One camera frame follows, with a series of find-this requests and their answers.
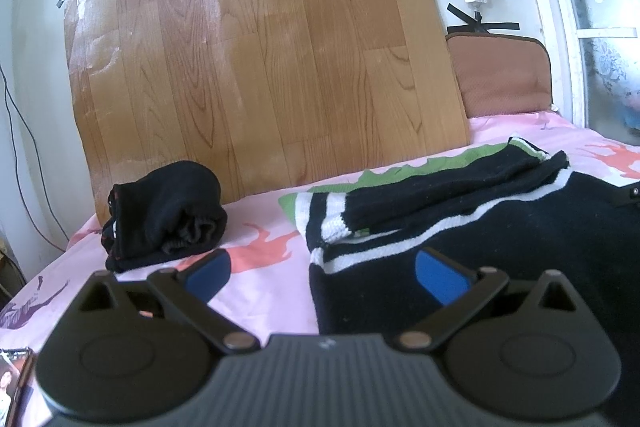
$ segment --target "wooden board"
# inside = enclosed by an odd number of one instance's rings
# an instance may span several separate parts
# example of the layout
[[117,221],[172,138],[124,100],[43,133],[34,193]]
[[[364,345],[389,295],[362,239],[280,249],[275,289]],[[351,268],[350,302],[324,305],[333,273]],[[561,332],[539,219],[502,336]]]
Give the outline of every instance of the wooden board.
[[223,201],[468,143],[434,0],[67,0],[98,217],[181,158]]

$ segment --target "cable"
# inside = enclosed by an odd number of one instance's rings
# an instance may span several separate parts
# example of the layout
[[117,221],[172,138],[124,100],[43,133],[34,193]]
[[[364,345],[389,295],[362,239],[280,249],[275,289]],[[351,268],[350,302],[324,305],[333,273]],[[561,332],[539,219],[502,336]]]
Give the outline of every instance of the cable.
[[24,278],[24,274],[22,273],[22,270],[17,264],[15,264],[15,261],[11,258],[11,256],[8,253],[5,253],[3,254],[2,259],[7,261],[11,265],[11,268],[14,269],[15,274],[18,276],[18,279],[20,279],[20,283],[22,284],[22,287],[24,288],[25,286],[27,286],[27,279]]
[[11,100],[11,104],[15,108],[15,112],[18,113],[18,116],[20,117],[20,120],[22,120],[22,123],[24,124],[25,128],[27,129],[27,131],[29,133],[29,136],[31,136],[31,141],[33,142],[33,148],[36,151],[36,158],[38,160],[38,169],[40,170],[40,181],[42,182],[42,190],[44,191],[44,198],[45,198],[45,200],[47,200],[47,206],[49,207],[49,212],[51,213],[51,216],[53,217],[53,220],[56,222],[57,226],[59,227],[60,232],[62,232],[62,235],[64,235],[65,239],[68,241],[69,240],[69,236],[66,235],[65,229],[62,228],[62,225],[60,225],[60,222],[59,222],[58,218],[56,217],[56,214],[53,212],[53,209],[51,208],[51,202],[49,201],[49,194],[47,193],[47,186],[44,183],[44,174],[42,172],[42,162],[40,161],[40,153],[38,152],[38,145],[36,144],[36,139],[33,136],[33,133],[31,132],[31,129],[29,128],[27,123],[24,121],[24,117],[22,116],[22,113],[20,112],[20,109],[18,109],[18,106],[15,105],[14,97],[11,96],[11,92],[9,91],[9,87],[8,87],[7,81],[6,81],[6,76],[4,76],[4,71],[2,70],[2,64],[0,64],[0,73],[2,73],[2,80],[4,81],[4,105],[6,105],[6,96],[9,95],[9,100]]
[[[22,193],[22,186],[20,185],[20,176],[18,175],[18,152],[17,152],[17,149],[15,147],[14,120],[13,120],[13,118],[11,116],[11,110],[9,109],[9,102],[7,100],[7,96],[11,99],[11,102],[14,105],[15,110],[17,111],[18,115],[20,115],[20,119],[22,120],[22,123],[25,125],[25,127],[29,131],[29,134],[31,136],[31,139],[33,140],[33,145],[34,146],[36,145],[36,142],[35,142],[35,139],[33,137],[33,134],[31,134],[31,130],[27,126],[27,123],[24,121],[24,118],[20,114],[20,110],[18,110],[18,107],[15,105],[14,99],[12,98],[11,93],[9,92],[9,85],[7,83],[6,76],[4,75],[4,71],[2,70],[2,64],[0,64],[0,73],[2,74],[2,80],[4,82],[4,107],[6,108],[7,115],[9,116],[9,131],[11,133],[11,145],[12,145],[12,147],[14,149],[15,181],[18,184],[18,192],[20,192],[20,199],[22,200],[22,206],[24,206],[24,209],[27,212],[27,216],[29,217],[29,220],[31,221],[31,224],[33,225],[33,228],[36,230],[36,232],[38,232],[40,237],[43,238],[47,243],[49,243],[53,248],[56,248],[57,250],[60,250],[61,252],[64,253],[64,250],[62,248],[60,248],[58,245],[55,245],[54,243],[52,243],[40,231],[40,229],[36,225],[35,221],[33,220],[33,217],[31,216],[31,213],[29,211],[29,207],[27,206],[26,201],[24,201],[24,194]],[[36,147],[36,157],[38,159],[38,165],[40,167],[40,174],[42,175],[42,164],[40,163],[40,155],[38,154],[38,148],[37,147]],[[44,189],[45,196],[47,198],[47,203],[49,203],[49,197],[47,196],[47,189],[45,188],[45,185],[44,185],[44,178],[42,179],[42,188]],[[51,210],[51,206],[50,205],[49,205],[49,210],[51,211],[51,215],[53,216],[53,218],[56,220],[56,223],[60,227],[60,223],[56,219],[56,216],[53,215],[53,211]]]
[[9,302],[14,300],[14,296],[12,296],[11,293],[9,293],[9,290],[7,288],[5,288],[4,286],[2,286],[1,284],[0,284],[0,292],[4,293],[4,295],[6,295],[6,297],[9,299]]

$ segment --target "window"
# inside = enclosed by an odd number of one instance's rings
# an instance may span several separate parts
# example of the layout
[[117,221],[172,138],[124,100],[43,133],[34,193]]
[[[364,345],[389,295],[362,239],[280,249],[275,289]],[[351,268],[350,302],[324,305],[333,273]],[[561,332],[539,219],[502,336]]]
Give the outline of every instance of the window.
[[640,144],[640,0],[558,3],[574,123]]

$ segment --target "pillow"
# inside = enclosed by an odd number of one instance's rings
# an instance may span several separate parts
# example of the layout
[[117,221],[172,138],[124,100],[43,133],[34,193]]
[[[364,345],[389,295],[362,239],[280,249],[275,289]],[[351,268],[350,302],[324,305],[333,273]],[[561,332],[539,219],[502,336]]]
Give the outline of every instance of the pillow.
[[540,41],[452,33],[447,44],[467,118],[551,108],[551,61]]

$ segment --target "pink bedsheet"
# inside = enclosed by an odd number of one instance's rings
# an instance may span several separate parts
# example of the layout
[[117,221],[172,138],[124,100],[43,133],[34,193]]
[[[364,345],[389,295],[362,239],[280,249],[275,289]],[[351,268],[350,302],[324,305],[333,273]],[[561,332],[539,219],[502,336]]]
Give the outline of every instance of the pink bedsheet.
[[[640,148],[605,139],[596,132],[574,127],[552,112],[503,115],[470,120],[473,145],[498,143],[517,134],[549,153],[564,150],[572,167],[615,185],[640,180]],[[438,156],[453,156],[456,149]],[[408,162],[422,165],[426,158]],[[375,172],[386,168],[375,169]],[[354,182],[360,172],[321,182]],[[220,247],[232,258],[232,275],[209,305],[266,343],[271,333],[318,333],[308,285],[309,253],[295,227],[278,206],[288,188],[249,196],[226,206],[228,225]],[[44,269],[0,313],[0,348],[29,346],[38,351],[58,318],[87,277],[104,269],[106,254],[100,245],[100,226],[92,217],[69,241],[66,253]],[[164,266],[137,269],[120,280],[144,279]],[[37,385],[23,417],[24,426],[36,426],[50,415]]]

